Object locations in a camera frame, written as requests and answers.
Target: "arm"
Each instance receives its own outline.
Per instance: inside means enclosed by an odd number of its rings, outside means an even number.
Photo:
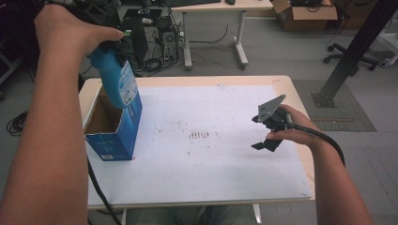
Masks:
[[[294,123],[319,130],[303,113],[286,105],[281,107],[292,115]],[[269,133],[267,138],[286,139],[310,147],[314,158],[318,224],[373,224],[360,194],[330,144],[294,129]]]
[[[87,164],[77,75],[113,28],[83,23],[63,7],[36,17],[35,91],[0,205],[0,224],[86,224]]]

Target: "blue box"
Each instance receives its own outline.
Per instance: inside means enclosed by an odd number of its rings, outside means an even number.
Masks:
[[[104,161],[131,160],[142,110],[138,90],[129,107],[120,110],[101,88],[84,129],[85,140]]]

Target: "left hand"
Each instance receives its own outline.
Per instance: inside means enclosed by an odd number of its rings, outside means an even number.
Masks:
[[[35,19],[40,53],[57,51],[84,57],[105,40],[120,40],[123,33],[112,27],[82,22],[64,7],[51,4]]]

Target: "cardboard box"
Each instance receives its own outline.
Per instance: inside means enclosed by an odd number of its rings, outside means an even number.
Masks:
[[[104,161],[131,160],[143,105],[140,95],[124,110],[115,108],[103,87],[84,129],[85,139]]]
[[[359,30],[366,21],[366,17],[351,17],[347,15],[342,8],[336,6],[338,20],[333,23],[330,22],[329,25],[334,26],[338,30]]]
[[[351,18],[368,17],[375,4],[377,0],[336,0],[334,3]]]
[[[284,31],[323,31],[329,20],[337,20],[336,8],[329,0],[320,7],[292,7],[287,0],[271,3]]]

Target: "blue spray bottle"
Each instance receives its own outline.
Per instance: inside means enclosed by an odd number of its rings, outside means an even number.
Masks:
[[[112,48],[107,52],[97,48],[90,54],[90,62],[99,71],[102,85],[111,103],[119,109],[128,107],[138,94],[129,61],[126,60],[121,66]]]

